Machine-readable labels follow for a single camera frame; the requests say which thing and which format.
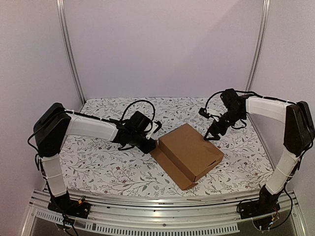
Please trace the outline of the right aluminium frame post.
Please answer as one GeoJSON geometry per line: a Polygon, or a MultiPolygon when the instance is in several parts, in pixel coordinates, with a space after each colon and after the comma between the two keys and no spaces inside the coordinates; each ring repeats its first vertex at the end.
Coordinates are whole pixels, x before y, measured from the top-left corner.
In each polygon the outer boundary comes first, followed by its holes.
{"type": "Polygon", "coordinates": [[[254,51],[254,56],[249,72],[249,77],[246,84],[246,91],[250,91],[252,89],[254,79],[256,76],[256,72],[258,69],[258,64],[263,48],[265,33],[268,25],[268,17],[269,17],[269,11],[270,11],[270,0],[264,0],[262,3],[262,13],[261,13],[261,20],[259,24],[259,31],[258,31],[258,38],[256,42],[256,47],[254,51]]]}

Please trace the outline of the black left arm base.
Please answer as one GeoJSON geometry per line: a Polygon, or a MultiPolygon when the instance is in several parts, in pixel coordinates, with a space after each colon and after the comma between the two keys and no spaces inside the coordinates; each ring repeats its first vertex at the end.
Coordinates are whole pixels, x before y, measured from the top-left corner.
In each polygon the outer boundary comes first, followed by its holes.
{"type": "Polygon", "coordinates": [[[91,204],[86,201],[72,200],[68,195],[51,197],[48,204],[50,211],[64,213],[67,216],[87,219],[91,210],[91,204]]]}

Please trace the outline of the aluminium front rail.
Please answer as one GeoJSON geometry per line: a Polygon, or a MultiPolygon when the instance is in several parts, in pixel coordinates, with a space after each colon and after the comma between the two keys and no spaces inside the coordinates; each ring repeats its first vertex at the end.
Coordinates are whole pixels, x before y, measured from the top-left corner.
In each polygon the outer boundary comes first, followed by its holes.
{"type": "Polygon", "coordinates": [[[62,215],[50,211],[46,190],[34,190],[22,227],[23,236],[306,236],[308,230],[294,192],[279,198],[280,211],[270,230],[260,231],[254,219],[242,219],[239,202],[256,200],[247,191],[196,197],[146,198],[87,194],[86,219],[63,226],[62,215]]]}

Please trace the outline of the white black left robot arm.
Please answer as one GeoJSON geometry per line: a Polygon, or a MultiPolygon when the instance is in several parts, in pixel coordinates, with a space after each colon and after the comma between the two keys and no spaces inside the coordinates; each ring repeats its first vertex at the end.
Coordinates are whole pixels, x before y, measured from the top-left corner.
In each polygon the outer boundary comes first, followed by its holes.
{"type": "Polygon", "coordinates": [[[30,138],[35,139],[31,147],[36,150],[36,165],[47,182],[51,197],[55,198],[55,207],[62,213],[70,213],[73,209],[60,165],[60,152],[68,136],[99,138],[119,144],[119,150],[138,148],[148,154],[156,148],[152,135],[160,128],[160,121],[139,111],[128,119],[104,119],[67,110],[61,103],[54,103],[36,122],[30,138]]]}

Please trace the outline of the aluminium frame post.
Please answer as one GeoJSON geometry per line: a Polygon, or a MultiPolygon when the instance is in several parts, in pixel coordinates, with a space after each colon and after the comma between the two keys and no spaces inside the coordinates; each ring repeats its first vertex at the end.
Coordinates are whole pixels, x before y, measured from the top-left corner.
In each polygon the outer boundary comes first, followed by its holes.
{"type": "Polygon", "coordinates": [[[246,91],[250,91],[252,89],[254,79],[256,76],[256,72],[258,69],[258,64],[263,48],[265,33],[268,25],[268,17],[269,17],[269,11],[270,11],[270,0],[264,0],[262,3],[262,13],[261,13],[261,20],[259,24],[259,31],[258,31],[258,38],[256,42],[256,47],[254,51],[254,56],[249,72],[249,77],[246,84],[246,91]]]}
{"type": "Polygon", "coordinates": [[[68,60],[70,72],[72,75],[72,79],[73,79],[74,86],[75,86],[77,95],[79,97],[79,100],[81,104],[84,105],[86,102],[86,98],[84,96],[83,87],[81,85],[79,73],[77,70],[76,63],[75,63],[75,58],[74,58],[73,49],[72,49],[71,40],[70,40],[70,34],[69,34],[68,26],[67,26],[64,1],[56,0],[56,6],[57,6],[57,13],[58,13],[65,53],[68,60]]]}

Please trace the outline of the floral white table mat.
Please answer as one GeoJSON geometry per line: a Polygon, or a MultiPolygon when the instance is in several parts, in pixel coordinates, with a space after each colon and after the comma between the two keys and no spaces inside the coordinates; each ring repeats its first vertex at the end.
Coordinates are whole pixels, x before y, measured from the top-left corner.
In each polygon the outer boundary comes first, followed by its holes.
{"type": "MultiPolygon", "coordinates": [[[[203,134],[211,120],[199,109],[204,98],[95,98],[89,99],[82,113],[101,118],[130,117],[135,111],[147,116],[155,112],[162,127],[160,137],[188,123],[203,134]]],[[[120,151],[117,144],[98,138],[69,136],[61,150],[63,179],[69,189],[138,197],[186,197],[226,194],[260,189],[273,173],[272,165],[251,123],[229,129],[215,142],[223,160],[197,185],[181,190],[148,154],[133,148],[120,151]]]]}

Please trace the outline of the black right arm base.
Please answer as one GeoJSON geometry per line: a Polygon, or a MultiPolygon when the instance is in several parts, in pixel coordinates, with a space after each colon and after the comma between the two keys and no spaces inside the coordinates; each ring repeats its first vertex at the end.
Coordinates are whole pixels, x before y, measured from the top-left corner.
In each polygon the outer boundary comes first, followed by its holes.
{"type": "Polygon", "coordinates": [[[259,195],[258,200],[241,200],[236,208],[241,219],[252,218],[280,210],[278,195],[259,195]]]}

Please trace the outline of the brown cardboard box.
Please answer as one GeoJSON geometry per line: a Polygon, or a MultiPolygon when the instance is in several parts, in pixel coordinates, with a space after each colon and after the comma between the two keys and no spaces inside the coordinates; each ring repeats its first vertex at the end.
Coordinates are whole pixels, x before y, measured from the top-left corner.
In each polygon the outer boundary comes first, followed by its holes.
{"type": "Polygon", "coordinates": [[[181,190],[196,186],[224,157],[188,123],[161,136],[150,155],[181,190]]]}

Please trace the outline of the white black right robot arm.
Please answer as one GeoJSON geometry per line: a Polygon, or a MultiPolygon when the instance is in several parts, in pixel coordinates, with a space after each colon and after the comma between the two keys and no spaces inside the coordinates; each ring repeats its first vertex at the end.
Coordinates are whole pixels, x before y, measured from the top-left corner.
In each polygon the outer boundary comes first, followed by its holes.
{"type": "Polygon", "coordinates": [[[201,116],[213,120],[204,134],[206,141],[218,141],[229,128],[235,129],[237,122],[244,123],[249,116],[270,119],[280,125],[269,135],[272,141],[279,139],[276,142],[280,147],[279,157],[274,160],[273,173],[254,204],[258,214],[265,214],[286,189],[299,170],[304,155],[314,145],[315,126],[309,105],[305,101],[295,102],[233,88],[218,91],[210,97],[216,95],[225,106],[224,113],[211,110],[208,107],[210,99],[199,110],[201,116]]]}

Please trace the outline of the left aluminium frame post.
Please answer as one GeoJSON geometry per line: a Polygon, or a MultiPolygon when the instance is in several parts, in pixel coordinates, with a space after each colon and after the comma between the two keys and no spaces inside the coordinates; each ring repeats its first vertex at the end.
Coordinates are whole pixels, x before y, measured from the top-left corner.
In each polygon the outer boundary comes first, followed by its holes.
{"type": "Polygon", "coordinates": [[[57,13],[58,13],[65,53],[68,60],[70,72],[72,75],[72,79],[73,79],[74,86],[75,86],[77,95],[79,97],[79,100],[81,104],[84,105],[86,102],[86,98],[84,96],[83,87],[81,85],[79,73],[77,70],[76,63],[75,63],[75,58],[74,58],[73,49],[72,49],[71,40],[70,40],[70,34],[69,34],[68,26],[67,26],[64,1],[56,0],[56,6],[57,6],[57,13]]]}

